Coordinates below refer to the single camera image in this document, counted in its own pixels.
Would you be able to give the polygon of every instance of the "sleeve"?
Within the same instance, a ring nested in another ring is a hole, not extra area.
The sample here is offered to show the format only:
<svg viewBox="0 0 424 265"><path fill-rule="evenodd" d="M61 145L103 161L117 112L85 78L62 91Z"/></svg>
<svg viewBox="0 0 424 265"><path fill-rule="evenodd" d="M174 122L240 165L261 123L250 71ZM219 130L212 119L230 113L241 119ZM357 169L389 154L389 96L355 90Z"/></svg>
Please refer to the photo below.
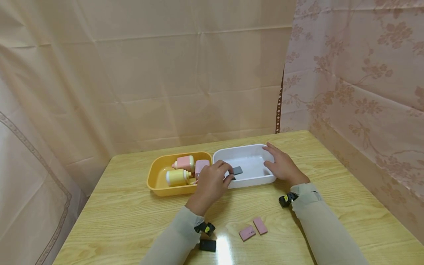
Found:
<svg viewBox="0 0 424 265"><path fill-rule="evenodd" d="M200 242L200 233L194 228L203 221L203 217L184 206L169 227L156 238L140 265L183 264L190 251Z"/></svg>
<svg viewBox="0 0 424 265"><path fill-rule="evenodd" d="M293 211L302 224L318 265L366 265L368 261L337 216L317 192L314 184L293 186L299 197Z"/></svg>

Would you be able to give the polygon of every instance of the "hand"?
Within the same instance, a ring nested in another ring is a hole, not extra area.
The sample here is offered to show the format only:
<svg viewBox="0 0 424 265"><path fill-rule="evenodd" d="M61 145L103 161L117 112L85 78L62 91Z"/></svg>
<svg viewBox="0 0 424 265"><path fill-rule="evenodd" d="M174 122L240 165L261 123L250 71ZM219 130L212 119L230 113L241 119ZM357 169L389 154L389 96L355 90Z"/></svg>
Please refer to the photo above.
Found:
<svg viewBox="0 0 424 265"><path fill-rule="evenodd" d="M290 156L270 143L266 143L263 149L270 152L275 163L265 161L264 165L271 170L277 178L287 181L290 187L302 183L311 182L309 178L300 171Z"/></svg>
<svg viewBox="0 0 424 265"><path fill-rule="evenodd" d="M225 172L230 174L224 179ZM234 177L233 167L222 160L205 166L199 174L196 192L186 203L194 214L204 216L209 207L224 195Z"/></svg>

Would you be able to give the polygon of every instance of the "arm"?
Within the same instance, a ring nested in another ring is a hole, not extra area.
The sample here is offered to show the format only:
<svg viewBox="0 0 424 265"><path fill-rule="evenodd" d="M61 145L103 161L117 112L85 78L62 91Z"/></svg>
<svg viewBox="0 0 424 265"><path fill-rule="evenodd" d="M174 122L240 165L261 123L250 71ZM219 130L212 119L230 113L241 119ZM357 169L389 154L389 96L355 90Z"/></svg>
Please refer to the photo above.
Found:
<svg viewBox="0 0 424 265"><path fill-rule="evenodd" d="M318 265L368 264L358 245L286 153L270 143L264 149L274 157L265 166L279 179L286 181L291 192L299 197L292 202L293 211L302 224L309 246Z"/></svg>
<svg viewBox="0 0 424 265"><path fill-rule="evenodd" d="M358 245L323 201L312 183L291 187L299 197L292 202L293 211L302 224L318 265L368 264Z"/></svg>
<svg viewBox="0 0 424 265"><path fill-rule="evenodd" d="M209 207L228 189L234 177L233 168L219 160L200 172L196 192L177 213L172 223L156 238L140 265L183 264L190 251L200 242L200 225Z"/></svg>
<svg viewBox="0 0 424 265"><path fill-rule="evenodd" d="M140 265L183 264L190 251L200 242L194 228L204 218L183 207L172 223L156 238Z"/></svg>

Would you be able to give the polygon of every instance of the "pink block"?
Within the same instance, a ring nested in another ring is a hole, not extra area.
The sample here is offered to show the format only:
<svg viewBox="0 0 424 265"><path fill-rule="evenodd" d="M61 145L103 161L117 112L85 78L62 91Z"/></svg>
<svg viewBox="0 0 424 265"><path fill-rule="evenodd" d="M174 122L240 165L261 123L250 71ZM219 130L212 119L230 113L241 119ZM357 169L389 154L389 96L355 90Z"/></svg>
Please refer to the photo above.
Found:
<svg viewBox="0 0 424 265"><path fill-rule="evenodd" d="M196 161L196 166L194 170L194 176L196 177L196 179L199 177L200 171L202 171L204 166L210 166L209 160L203 159Z"/></svg>
<svg viewBox="0 0 424 265"><path fill-rule="evenodd" d="M253 219L253 223L255 224L259 234L265 234L266 232L268 232L268 229L266 229L266 226L264 222L262 222L261 217Z"/></svg>
<svg viewBox="0 0 424 265"><path fill-rule="evenodd" d="M256 235L256 232L255 230L253 230L252 226L249 226L247 228L244 228L242 231L240 231L239 235L244 242L247 239L251 238L252 236Z"/></svg>

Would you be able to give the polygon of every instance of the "beige curtain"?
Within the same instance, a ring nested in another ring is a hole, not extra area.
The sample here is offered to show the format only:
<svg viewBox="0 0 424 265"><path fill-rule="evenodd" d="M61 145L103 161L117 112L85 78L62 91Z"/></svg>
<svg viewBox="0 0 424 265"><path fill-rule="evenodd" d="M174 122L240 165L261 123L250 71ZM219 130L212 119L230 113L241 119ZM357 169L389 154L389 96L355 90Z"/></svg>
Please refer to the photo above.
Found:
<svg viewBox="0 0 424 265"><path fill-rule="evenodd" d="M422 0L298 0L278 119L310 129L422 243L423 18Z"/></svg>
<svg viewBox="0 0 424 265"><path fill-rule="evenodd" d="M85 201L0 77L0 264L51 264Z"/></svg>
<svg viewBox="0 0 424 265"><path fill-rule="evenodd" d="M114 155L273 133L295 5L0 1L0 263L50 264Z"/></svg>

